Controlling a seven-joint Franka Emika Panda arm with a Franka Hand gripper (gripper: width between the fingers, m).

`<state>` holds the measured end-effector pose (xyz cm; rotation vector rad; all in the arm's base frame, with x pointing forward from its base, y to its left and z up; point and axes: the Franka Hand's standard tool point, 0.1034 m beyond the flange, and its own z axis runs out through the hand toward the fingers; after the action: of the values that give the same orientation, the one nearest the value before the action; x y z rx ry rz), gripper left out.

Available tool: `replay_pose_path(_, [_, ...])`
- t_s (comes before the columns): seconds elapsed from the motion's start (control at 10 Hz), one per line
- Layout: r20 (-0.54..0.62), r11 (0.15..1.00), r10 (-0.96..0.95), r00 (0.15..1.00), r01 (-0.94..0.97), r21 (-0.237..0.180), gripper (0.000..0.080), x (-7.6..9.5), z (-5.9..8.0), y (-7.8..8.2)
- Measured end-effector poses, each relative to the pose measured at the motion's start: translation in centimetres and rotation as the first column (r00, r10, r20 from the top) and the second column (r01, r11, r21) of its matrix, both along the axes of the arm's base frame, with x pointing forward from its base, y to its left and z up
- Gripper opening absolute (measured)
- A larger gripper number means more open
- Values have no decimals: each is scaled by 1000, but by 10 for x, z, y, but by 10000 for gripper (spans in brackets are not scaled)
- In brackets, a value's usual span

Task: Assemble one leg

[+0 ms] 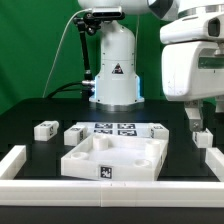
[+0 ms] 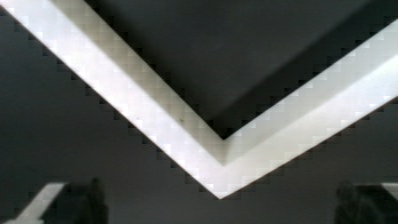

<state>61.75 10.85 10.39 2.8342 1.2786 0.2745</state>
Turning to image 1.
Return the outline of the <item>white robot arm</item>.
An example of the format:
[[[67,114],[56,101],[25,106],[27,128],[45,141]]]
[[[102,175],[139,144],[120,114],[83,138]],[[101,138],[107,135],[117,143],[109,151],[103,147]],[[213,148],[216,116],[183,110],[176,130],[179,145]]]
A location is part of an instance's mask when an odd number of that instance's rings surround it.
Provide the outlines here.
[[[202,103],[216,99],[224,113],[224,0],[78,0],[88,29],[100,29],[101,69],[90,101],[106,110],[125,110],[144,99],[135,74],[134,36],[118,20],[151,13],[160,29],[162,87],[169,101],[182,101],[190,129],[203,129]]]

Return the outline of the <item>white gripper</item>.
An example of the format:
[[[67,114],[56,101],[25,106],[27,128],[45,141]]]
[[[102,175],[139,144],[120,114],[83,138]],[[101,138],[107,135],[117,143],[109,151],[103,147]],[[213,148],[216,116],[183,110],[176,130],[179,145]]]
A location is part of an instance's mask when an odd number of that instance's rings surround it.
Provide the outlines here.
[[[169,101],[186,101],[189,129],[202,131],[203,104],[196,99],[224,94],[224,15],[178,19],[161,28],[160,39],[163,92]],[[224,113],[223,100],[215,112]]]

